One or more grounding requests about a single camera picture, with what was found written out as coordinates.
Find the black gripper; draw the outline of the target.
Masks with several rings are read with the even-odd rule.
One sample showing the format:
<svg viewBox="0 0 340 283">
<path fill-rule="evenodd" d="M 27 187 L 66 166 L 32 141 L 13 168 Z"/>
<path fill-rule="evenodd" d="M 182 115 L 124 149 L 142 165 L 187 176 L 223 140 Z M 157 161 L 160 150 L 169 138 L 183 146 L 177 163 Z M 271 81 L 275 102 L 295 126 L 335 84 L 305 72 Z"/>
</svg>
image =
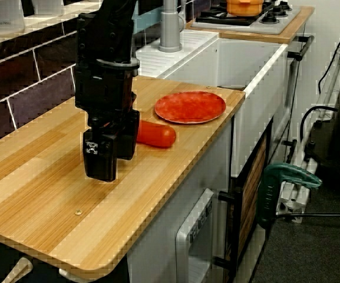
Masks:
<svg viewBox="0 0 340 283">
<path fill-rule="evenodd" d="M 117 158 L 133 158 L 140 113 L 133 109 L 137 96 L 132 91 L 132 84 L 139 66 L 139 60 L 76 62 L 75 106 L 88 114 L 88 129 L 82 142 L 88 177 L 113 181 Z M 115 135 L 118 135 L 118 146 Z"/>
</svg>

